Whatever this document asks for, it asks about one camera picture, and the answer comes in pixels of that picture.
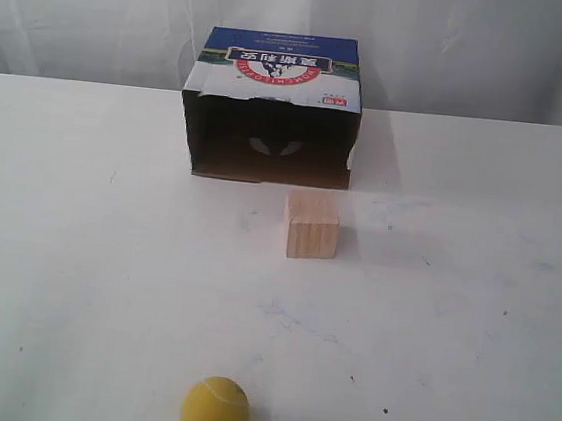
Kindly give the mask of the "yellow tennis ball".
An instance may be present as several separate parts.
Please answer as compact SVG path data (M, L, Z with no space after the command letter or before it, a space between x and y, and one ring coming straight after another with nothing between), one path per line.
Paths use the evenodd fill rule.
M211 376L193 385L179 421L250 421L250 402L233 379Z

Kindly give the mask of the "light wooden cube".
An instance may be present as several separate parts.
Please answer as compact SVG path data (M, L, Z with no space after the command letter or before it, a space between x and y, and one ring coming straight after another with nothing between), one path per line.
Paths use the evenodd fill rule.
M335 193L321 189L290 190L284 221L288 258L335 257L341 228Z

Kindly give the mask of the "blue white cardboard box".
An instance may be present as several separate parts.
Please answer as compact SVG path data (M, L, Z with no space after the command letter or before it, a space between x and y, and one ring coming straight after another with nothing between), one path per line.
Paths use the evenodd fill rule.
M348 188L363 114L358 47L214 28L182 88L192 174Z

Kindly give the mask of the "white curtain backdrop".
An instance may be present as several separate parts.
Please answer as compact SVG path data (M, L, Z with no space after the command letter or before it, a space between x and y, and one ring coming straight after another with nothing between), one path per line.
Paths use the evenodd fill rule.
M0 0L0 72L177 89L217 26L357 40L368 107L562 124L562 0Z

